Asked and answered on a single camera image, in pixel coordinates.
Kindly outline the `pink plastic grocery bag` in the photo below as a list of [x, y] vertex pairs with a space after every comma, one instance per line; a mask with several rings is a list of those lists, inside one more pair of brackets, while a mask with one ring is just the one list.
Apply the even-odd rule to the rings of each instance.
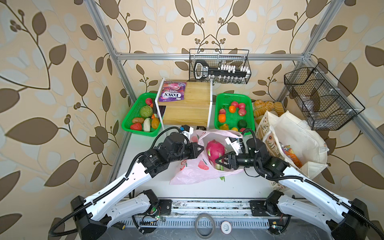
[[212, 141], [223, 146], [224, 153], [227, 153], [225, 139], [228, 137], [241, 139], [243, 136], [239, 132], [226, 130], [194, 131], [191, 142], [203, 146], [204, 150], [196, 159], [182, 161], [180, 171], [171, 179], [170, 185], [192, 185], [243, 172], [242, 169], [229, 170], [220, 165], [215, 165], [207, 154], [207, 149], [211, 147], [210, 142]]

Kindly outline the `pink dragon fruit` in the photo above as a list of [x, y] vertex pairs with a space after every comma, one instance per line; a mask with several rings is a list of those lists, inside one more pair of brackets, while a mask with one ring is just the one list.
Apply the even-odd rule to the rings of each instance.
[[222, 171], [224, 167], [217, 164], [216, 159], [225, 155], [226, 148], [224, 147], [224, 145], [222, 145], [216, 140], [212, 140], [208, 142], [206, 147], [206, 152], [207, 152], [210, 163], [215, 167], [215, 169]]

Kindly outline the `yellow bell pepper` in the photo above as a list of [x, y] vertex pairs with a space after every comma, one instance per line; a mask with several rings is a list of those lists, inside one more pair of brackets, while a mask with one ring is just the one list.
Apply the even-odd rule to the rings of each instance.
[[223, 124], [219, 127], [220, 130], [229, 130], [229, 125], [228, 124]]

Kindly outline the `green fruit basket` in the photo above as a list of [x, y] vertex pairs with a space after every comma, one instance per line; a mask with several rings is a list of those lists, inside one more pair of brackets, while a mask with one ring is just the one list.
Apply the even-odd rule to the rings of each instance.
[[[240, 115], [239, 114], [239, 108], [237, 108], [235, 113], [230, 113], [229, 112], [229, 106], [231, 106], [233, 102], [237, 102], [239, 105], [242, 104], [245, 107], [245, 114]], [[226, 110], [226, 122], [225, 123], [219, 123], [219, 121], [218, 121], [218, 115], [219, 115], [220, 109]], [[252, 101], [246, 95], [229, 94], [229, 93], [222, 93], [222, 94], [217, 95], [214, 120], [215, 120], [214, 126], [218, 130], [219, 130], [219, 127], [223, 124], [228, 124], [229, 130], [231, 130], [234, 127], [238, 128], [237, 123], [239, 120], [246, 120], [248, 123], [248, 126], [246, 128], [252, 129], [253, 131], [256, 130], [255, 129], [255, 122], [254, 122], [254, 115], [253, 115]]]

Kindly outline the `cream canvas tote bag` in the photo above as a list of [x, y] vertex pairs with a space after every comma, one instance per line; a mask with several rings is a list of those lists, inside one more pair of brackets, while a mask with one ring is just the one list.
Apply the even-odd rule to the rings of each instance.
[[[269, 153], [285, 160], [292, 167], [309, 179], [314, 179], [325, 170], [329, 148], [323, 138], [311, 130], [303, 121], [290, 112], [280, 117], [266, 112], [257, 127], [258, 138], [266, 144]], [[298, 167], [286, 155], [283, 147], [289, 146], [301, 162]]]

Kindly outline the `orange Fox's candy bag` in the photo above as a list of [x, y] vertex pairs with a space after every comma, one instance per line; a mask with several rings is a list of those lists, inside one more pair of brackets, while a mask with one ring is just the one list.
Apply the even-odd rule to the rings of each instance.
[[285, 153], [285, 155], [291, 159], [293, 161], [293, 163], [300, 169], [303, 164], [302, 162], [299, 160], [299, 158], [296, 156], [295, 152], [293, 151], [293, 149], [291, 148], [290, 145], [287, 145], [287, 146], [283, 146], [283, 151]]

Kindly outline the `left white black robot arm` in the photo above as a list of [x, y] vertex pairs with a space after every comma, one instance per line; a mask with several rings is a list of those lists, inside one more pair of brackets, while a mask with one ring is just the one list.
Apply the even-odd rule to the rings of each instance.
[[190, 138], [194, 129], [183, 125], [170, 127], [172, 133], [160, 144], [137, 154], [126, 173], [95, 194], [78, 196], [71, 202], [72, 212], [51, 226], [50, 237], [79, 234], [82, 240], [97, 240], [108, 228], [121, 228], [121, 220], [147, 213], [158, 205], [159, 200], [152, 190], [125, 200], [140, 185], [168, 169], [170, 163], [196, 159], [204, 147]]

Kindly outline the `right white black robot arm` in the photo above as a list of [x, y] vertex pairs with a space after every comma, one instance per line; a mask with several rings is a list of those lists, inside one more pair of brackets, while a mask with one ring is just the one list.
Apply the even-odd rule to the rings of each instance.
[[364, 240], [370, 229], [381, 239], [383, 231], [369, 219], [367, 205], [359, 199], [352, 201], [338, 196], [302, 175], [285, 160], [273, 157], [267, 146], [256, 138], [255, 132], [245, 129], [252, 138], [228, 138], [233, 151], [215, 160], [227, 169], [254, 168], [259, 177], [279, 183], [303, 196], [307, 203], [282, 192], [273, 191], [265, 200], [265, 212], [299, 218], [330, 234], [334, 240]]

